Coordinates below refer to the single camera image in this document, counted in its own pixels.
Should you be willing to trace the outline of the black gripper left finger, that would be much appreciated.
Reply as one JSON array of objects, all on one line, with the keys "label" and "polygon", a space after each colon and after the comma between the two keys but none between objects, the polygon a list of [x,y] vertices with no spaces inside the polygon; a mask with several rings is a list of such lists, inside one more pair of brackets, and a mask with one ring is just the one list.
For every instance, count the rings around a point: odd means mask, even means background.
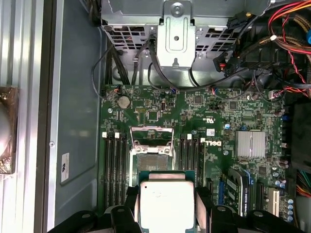
[{"label": "black gripper left finger", "polygon": [[139,233],[141,227],[135,220],[138,186],[129,187],[124,205],[111,206],[102,216],[93,211],[79,211],[55,226],[51,233]]}]

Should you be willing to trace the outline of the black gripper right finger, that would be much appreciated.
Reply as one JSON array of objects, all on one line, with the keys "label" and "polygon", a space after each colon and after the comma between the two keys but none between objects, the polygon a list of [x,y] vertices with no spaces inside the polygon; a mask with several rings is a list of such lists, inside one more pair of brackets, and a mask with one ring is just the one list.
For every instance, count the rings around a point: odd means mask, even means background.
[{"label": "black gripper right finger", "polygon": [[195,216],[203,233],[301,233],[302,230],[263,210],[250,211],[246,217],[228,206],[214,205],[207,187],[195,189]]}]

